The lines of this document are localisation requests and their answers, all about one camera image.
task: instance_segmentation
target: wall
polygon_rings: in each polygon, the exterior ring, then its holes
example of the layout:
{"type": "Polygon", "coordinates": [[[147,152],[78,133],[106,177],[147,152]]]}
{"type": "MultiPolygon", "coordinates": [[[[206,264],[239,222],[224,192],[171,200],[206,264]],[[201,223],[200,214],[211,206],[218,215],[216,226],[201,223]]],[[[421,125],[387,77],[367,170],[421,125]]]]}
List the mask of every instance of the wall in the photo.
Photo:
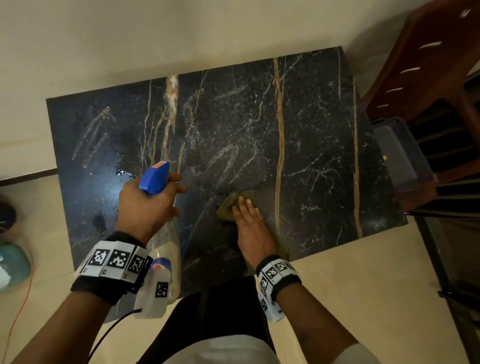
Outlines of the wall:
{"type": "Polygon", "coordinates": [[[0,180],[55,168],[45,99],[342,45],[360,93],[425,0],[23,0],[0,12],[0,180]]]}

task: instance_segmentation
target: orange label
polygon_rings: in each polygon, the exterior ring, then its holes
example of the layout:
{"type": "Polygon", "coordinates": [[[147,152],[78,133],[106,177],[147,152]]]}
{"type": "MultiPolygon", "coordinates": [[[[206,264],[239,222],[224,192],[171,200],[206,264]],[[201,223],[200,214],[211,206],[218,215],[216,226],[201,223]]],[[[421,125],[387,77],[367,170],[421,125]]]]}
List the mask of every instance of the orange label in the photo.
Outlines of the orange label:
{"type": "Polygon", "coordinates": [[[152,168],[158,168],[160,166],[163,166],[164,164],[166,163],[166,161],[161,161],[161,162],[158,162],[157,164],[155,164],[154,166],[152,166],[152,168]]]}

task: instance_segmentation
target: person's left hand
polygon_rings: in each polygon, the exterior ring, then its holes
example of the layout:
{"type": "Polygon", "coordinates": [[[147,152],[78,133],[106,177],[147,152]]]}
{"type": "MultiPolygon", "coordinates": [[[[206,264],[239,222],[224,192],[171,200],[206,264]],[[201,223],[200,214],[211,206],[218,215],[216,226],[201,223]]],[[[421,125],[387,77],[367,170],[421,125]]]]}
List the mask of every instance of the person's left hand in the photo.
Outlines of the person's left hand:
{"type": "Polygon", "coordinates": [[[131,235],[146,246],[167,221],[180,216],[180,210],[173,207],[175,195],[187,192],[186,186],[177,184],[180,180],[179,174],[169,173],[167,186],[154,196],[138,189],[138,178],[124,183],[119,195],[119,216],[115,230],[131,235]]]}

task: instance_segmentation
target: orange cable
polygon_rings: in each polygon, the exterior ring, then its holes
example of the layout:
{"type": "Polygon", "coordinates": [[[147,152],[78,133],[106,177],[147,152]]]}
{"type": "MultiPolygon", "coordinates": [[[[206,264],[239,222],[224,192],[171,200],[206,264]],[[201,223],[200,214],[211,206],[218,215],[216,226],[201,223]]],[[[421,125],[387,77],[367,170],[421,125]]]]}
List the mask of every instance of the orange cable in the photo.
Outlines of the orange cable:
{"type": "Polygon", "coordinates": [[[28,299],[28,295],[30,294],[30,289],[32,288],[32,281],[33,281],[33,274],[35,272],[35,265],[34,265],[34,262],[33,262],[33,254],[32,254],[32,250],[30,249],[30,247],[28,247],[28,252],[30,254],[30,264],[32,266],[32,272],[30,274],[30,281],[28,282],[27,294],[25,296],[24,303],[22,304],[22,307],[20,307],[20,310],[17,313],[17,317],[13,320],[12,326],[10,326],[10,330],[8,331],[7,346],[5,347],[5,352],[3,353],[3,359],[1,361],[1,364],[5,364],[5,359],[7,357],[8,347],[10,345],[10,338],[12,337],[13,327],[15,326],[15,323],[17,322],[18,316],[20,316],[20,313],[22,312],[22,310],[25,307],[25,304],[26,304],[27,299],[28,299]]]}

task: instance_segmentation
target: table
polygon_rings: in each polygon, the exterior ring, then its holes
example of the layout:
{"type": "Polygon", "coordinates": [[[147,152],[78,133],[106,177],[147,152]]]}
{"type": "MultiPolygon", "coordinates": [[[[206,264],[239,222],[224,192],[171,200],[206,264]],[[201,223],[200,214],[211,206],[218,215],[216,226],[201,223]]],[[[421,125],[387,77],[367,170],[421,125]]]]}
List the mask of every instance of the table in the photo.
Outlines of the table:
{"type": "Polygon", "coordinates": [[[182,296],[247,274],[216,217],[233,191],[256,190],[292,260],[406,224],[360,101],[340,47],[48,99],[75,267],[112,232],[122,184],[160,159],[189,187],[182,296]]]}

